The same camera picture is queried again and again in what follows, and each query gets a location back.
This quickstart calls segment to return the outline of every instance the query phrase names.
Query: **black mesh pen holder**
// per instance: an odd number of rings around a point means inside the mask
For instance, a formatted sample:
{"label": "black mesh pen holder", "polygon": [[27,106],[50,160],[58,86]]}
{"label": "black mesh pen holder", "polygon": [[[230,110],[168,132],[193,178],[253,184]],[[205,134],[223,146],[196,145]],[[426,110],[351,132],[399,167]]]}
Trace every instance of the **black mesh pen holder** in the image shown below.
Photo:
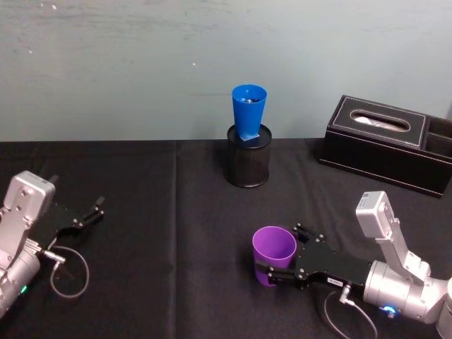
{"label": "black mesh pen holder", "polygon": [[227,131],[227,180],[238,187],[257,187],[268,180],[271,132],[261,125],[259,137],[243,141],[235,126]]}

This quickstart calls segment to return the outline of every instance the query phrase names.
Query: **tissue box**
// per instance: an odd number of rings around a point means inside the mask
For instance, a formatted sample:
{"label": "tissue box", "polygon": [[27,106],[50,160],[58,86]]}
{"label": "tissue box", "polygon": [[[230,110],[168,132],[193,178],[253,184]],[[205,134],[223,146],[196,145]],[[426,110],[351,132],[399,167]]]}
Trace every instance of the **tissue box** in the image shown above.
{"label": "tissue box", "polygon": [[441,197],[452,175],[452,121],[344,95],[318,160]]}

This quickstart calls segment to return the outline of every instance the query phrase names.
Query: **black tablecloth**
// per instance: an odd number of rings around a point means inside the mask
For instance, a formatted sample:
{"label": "black tablecloth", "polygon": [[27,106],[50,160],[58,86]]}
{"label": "black tablecloth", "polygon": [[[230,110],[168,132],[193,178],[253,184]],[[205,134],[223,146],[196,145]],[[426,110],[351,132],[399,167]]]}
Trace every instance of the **black tablecloth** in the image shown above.
{"label": "black tablecloth", "polygon": [[[364,191],[387,192],[408,246],[449,279],[452,191],[441,199],[318,164],[321,140],[275,140],[270,179],[239,189],[223,177],[225,141],[0,144],[0,187],[30,170],[58,174],[55,201],[89,207],[104,221],[78,248],[91,279],[75,301],[56,296],[49,268],[0,320],[1,338],[337,338],[324,321],[331,291],[268,289],[254,278],[251,237],[296,222],[333,249],[383,260],[355,217]],[[387,319],[358,302],[380,338],[439,338],[433,325]],[[333,300],[331,318],[352,338],[371,338],[360,315]]]}

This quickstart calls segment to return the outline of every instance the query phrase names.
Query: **purple cup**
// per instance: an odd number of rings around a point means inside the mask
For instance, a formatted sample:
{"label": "purple cup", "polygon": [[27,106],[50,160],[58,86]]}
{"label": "purple cup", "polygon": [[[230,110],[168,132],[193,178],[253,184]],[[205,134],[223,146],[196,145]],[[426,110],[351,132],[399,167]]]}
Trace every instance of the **purple cup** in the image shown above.
{"label": "purple cup", "polygon": [[[289,231],[278,226],[265,226],[253,235],[254,263],[265,261],[276,268],[288,268],[297,250],[297,240]],[[256,278],[267,287],[274,287],[268,283],[268,276],[258,272],[254,266]]]}

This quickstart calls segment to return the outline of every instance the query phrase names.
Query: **wall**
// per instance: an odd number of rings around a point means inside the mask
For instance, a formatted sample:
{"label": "wall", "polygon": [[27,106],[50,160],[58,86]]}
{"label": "wall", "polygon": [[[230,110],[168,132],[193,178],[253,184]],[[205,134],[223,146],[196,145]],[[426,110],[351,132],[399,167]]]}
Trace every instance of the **wall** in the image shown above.
{"label": "wall", "polygon": [[231,89],[277,138],[342,94],[452,112],[449,0],[0,0],[0,141],[224,138]]}

